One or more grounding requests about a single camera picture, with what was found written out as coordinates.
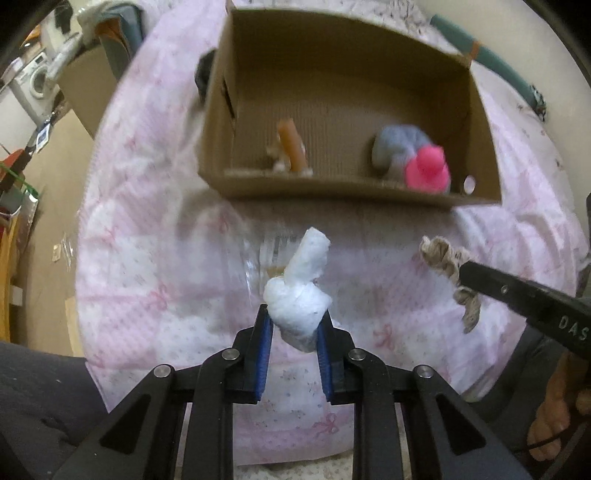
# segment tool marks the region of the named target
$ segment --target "red object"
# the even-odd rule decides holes
[[[445,161],[443,148],[435,145],[420,148],[404,168],[406,186],[429,193],[445,193],[451,176]]]

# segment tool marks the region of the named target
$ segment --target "white blanket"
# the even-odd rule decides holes
[[[451,48],[406,0],[315,4]],[[359,202],[224,201],[197,175],[202,110],[193,81],[199,57],[217,42],[224,10],[222,0],[186,0],[164,15],[96,137],[76,286],[88,368],[108,409],[153,366],[199,364],[254,322],[261,298],[251,267],[262,233],[277,224],[299,235],[314,226],[330,238],[319,286],[334,298],[331,314],[358,346],[390,365],[430,364],[466,398],[484,395],[524,319],[482,299],[480,322],[464,335],[453,286],[421,261],[418,245],[423,235],[445,236],[480,262],[574,294],[587,244],[569,192],[557,188],[560,156],[535,114],[497,75],[473,65],[498,156],[502,205],[443,212]],[[276,337],[262,402],[235,408],[235,460],[288,462],[344,452],[352,447],[352,429],[352,409],[324,399],[316,356]],[[348,479],[349,462],[341,456],[305,466],[243,467],[236,477]]]

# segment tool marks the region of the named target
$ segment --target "brown cardboard box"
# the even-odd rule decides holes
[[[273,173],[266,147],[293,117],[312,177]],[[379,178],[375,134],[415,124],[445,149],[450,194]],[[234,9],[206,101],[199,174],[223,196],[327,196],[437,206],[496,203],[495,150],[469,63],[405,35],[320,12]],[[464,181],[476,181],[473,194]]]

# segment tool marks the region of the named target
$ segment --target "orange object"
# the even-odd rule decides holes
[[[297,132],[293,118],[277,122],[277,134],[283,150],[290,158],[291,171],[304,171],[308,168],[308,161],[302,145],[300,134]]]

